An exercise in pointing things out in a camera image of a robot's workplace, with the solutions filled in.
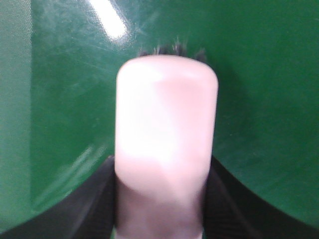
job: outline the brush handle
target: brush handle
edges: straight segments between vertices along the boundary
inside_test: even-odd
[[[116,239],[200,239],[217,78],[180,56],[143,56],[117,76]]]

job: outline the bristle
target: bristle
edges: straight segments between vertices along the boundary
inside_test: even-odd
[[[139,53],[138,53],[138,56],[148,56],[149,53],[145,50],[140,50]]]
[[[186,47],[177,42],[173,46],[173,54],[176,56],[186,56]]]
[[[185,44],[179,43],[177,41],[176,44],[172,46],[170,49],[167,45],[159,45],[157,48],[154,48],[153,53],[149,53],[143,49],[141,49],[138,53],[138,56],[148,56],[148,55],[175,55],[175,56],[183,56],[187,57],[187,50]],[[201,49],[195,54],[194,60],[206,63],[207,57],[204,49]]]
[[[198,52],[195,54],[194,59],[197,60],[197,61],[206,63],[207,57],[206,57],[205,49],[200,49],[200,51],[198,51]]]
[[[158,46],[156,49],[156,55],[167,55],[169,54],[167,46]]]

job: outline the glossy green surface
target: glossy green surface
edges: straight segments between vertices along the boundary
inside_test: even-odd
[[[142,47],[206,49],[213,152],[319,228],[319,3],[0,1],[0,231],[68,195],[114,153],[115,77]]]

